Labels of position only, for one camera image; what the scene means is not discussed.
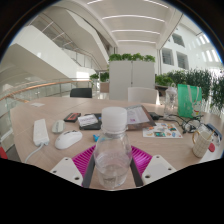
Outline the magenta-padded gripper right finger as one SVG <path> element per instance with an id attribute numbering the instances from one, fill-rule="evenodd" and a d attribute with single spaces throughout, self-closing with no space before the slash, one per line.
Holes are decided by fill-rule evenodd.
<path id="1" fill-rule="evenodd" d="M 151 156 L 134 146 L 130 167 L 137 187 L 150 184 L 176 171 L 161 155 Z"/>

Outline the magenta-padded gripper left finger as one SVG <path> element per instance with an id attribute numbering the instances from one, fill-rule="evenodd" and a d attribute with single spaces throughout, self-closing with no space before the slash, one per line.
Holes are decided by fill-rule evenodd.
<path id="1" fill-rule="evenodd" d="M 94 170 L 94 146 L 82 151 L 73 158 L 64 157 L 51 173 L 84 188 L 89 188 Z"/>

